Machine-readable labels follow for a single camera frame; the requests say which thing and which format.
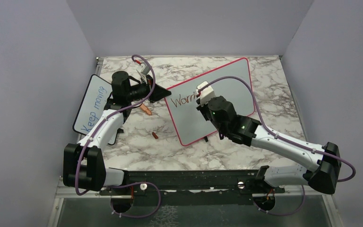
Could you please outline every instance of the gray wall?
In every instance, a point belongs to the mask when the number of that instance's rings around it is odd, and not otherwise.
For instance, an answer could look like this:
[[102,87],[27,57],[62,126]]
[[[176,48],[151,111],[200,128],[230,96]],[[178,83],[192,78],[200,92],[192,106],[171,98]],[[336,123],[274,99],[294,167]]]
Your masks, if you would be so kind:
[[98,56],[284,54],[312,0],[67,0]]
[[0,226],[45,226],[95,56],[65,0],[0,0]]
[[315,0],[282,64],[308,139],[338,144],[356,166],[335,198],[344,225],[363,226],[363,1]]

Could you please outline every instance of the table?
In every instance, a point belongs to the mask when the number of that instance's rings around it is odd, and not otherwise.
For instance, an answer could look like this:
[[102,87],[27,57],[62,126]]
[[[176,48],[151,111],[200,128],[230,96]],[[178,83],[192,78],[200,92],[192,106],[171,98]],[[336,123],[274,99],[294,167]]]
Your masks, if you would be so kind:
[[[167,88],[239,57],[147,57],[156,81]],[[248,57],[252,86],[265,123],[273,129],[304,140],[303,130],[278,56]],[[137,64],[130,57],[104,59],[101,77],[111,82],[118,70],[137,76]],[[106,167],[127,170],[223,170],[258,169],[264,165],[287,166],[294,162],[259,148],[219,140],[215,133],[209,142],[180,144],[165,101],[146,102],[148,116],[140,109],[131,112],[123,125],[124,134],[115,145],[104,149]],[[257,112],[251,117],[258,119]],[[155,132],[159,139],[152,136]]]

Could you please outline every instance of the marble surface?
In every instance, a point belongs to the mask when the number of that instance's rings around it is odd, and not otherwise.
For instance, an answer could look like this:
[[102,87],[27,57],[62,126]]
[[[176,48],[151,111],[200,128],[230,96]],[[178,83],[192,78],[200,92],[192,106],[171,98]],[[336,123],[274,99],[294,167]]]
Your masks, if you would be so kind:
[[[147,57],[155,70],[156,82],[167,88],[239,57]],[[304,140],[296,108],[278,56],[248,57],[252,86],[265,123],[287,135]],[[101,77],[111,82],[118,70],[137,77],[137,64],[129,57],[104,59]],[[237,145],[218,134],[209,142],[180,144],[165,101],[145,102],[148,116],[134,109],[123,125],[124,134],[104,150],[106,167],[127,170],[223,170],[258,169],[263,165],[286,166],[294,162],[273,152]],[[251,117],[258,119],[255,112]],[[155,132],[159,139],[152,136]]]

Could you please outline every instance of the whiteboard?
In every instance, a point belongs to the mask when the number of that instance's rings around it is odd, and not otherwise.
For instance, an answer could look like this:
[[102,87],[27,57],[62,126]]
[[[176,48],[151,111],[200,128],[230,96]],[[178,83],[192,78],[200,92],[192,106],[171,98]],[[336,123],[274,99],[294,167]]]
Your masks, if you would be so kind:
[[[83,135],[87,135],[101,118],[104,112],[106,100],[112,92],[110,83],[97,75],[92,75],[81,101],[73,130]],[[109,144],[115,144],[116,135],[113,135]]]
[[[172,94],[165,98],[165,102],[183,146],[216,131],[212,123],[205,121],[201,112],[196,109],[198,105],[194,91],[202,82],[211,82],[224,76],[239,77],[252,87],[248,59],[240,58],[168,88]],[[237,114],[248,116],[254,113],[252,96],[243,83],[235,79],[225,79],[213,84],[212,88],[216,96],[223,96],[233,104]]]

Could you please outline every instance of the red frame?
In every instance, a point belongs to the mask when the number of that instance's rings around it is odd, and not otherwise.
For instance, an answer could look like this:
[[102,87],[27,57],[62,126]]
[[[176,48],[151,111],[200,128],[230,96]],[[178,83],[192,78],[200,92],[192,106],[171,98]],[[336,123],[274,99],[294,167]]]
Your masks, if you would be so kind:
[[[248,75],[249,75],[249,78],[250,78],[250,85],[251,85],[251,89],[254,91],[254,89],[252,88],[250,64],[249,64],[249,62],[248,62],[248,59],[247,59],[247,58],[239,58],[239,59],[234,60],[234,61],[232,61],[232,62],[229,62],[229,63],[227,63],[227,64],[225,64],[225,65],[222,65],[222,66],[220,66],[220,67],[217,67],[217,68],[215,68],[215,69],[213,69],[213,70],[210,70],[210,71],[208,71],[208,72],[204,72],[204,73],[202,73],[202,74],[200,74],[200,75],[198,75],[198,76],[195,76],[195,77],[193,77],[193,78],[190,78],[190,79],[188,79],[188,80],[185,80],[185,81],[183,81],[183,82],[181,82],[181,83],[178,83],[178,84],[176,84],[176,85],[170,86],[170,87],[168,87],[168,88],[167,88],[167,90],[169,90],[169,89],[171,89],[171,88],[173,88],[173,87],[179,86],[179,85],[181,85],[181,84],[184,84],[184,83],[186,83],[186,82],[188,82],[188,81],[190,81],[190,80],[196,79],[196,78],[198,78],[198,77],[200,77],[200,76],[204,76],[204,75],[205,75],[205,74],[207,74],[207,73],[213,72],[213,71],[215,71],[215,70],[217,70],[217,69],[223,68],[223,67],[225,67],[225,66],[227,66],[227,65],[230,65],[230,64],[232,64],[232,63],[235,63],[235,62],[237,62],[237,61],[241,61],[241,60],[243,60],[243,59],[245,59],[245,60],[247,61],[247,66],[248,66]],[[190,144],[192,144],[192,143],[195,143],[195,142],[197,142],[198,140],[202,140],[202,139],[204,138],[204,137],[201,137],[200,139],[197,139],[197,140],[195,140],[195,141],[193,141],[193,142],[191,142],[191,143],[189,143],[189,144],[187,144],[187,145],[184,145],[184,144],[182,143],[182,140],[180,139],[179,132],[177,131],[177,127],[176,127],[176,124],[174,123],[173,116],[172,116],[172,112],[171,112],[171,111],[170,111],[170,109],[169,109],[169,105],[168,105],[168,102],[167,102],[166,98],[165,98],[165,103],[166,103],[166,107],[168,108],[168,111],[169,111],[169,114],[170,114],[170,118],[172,119],[174,129],[176,130],[177,138],[179,138],[179,142],[180,142],[180,144],[181,144],[182,146],[188,146],[188,145],[190,145]],[[247,116],[250,116],[250,115],[252,115],[252,114],[255,112],[255,105],[254,105],[254,103],[253,103],[253,106],[254,106],[254,111],[253,111],[251,114],[247,115]],[[206,136],[212,135],[212,134],[214,134],[215,132],[217,132],[217,131],[214,131],[214,132],[212,132],[212,133],[210,133],[210,134],[208,134],[208,135],[206,135]]]

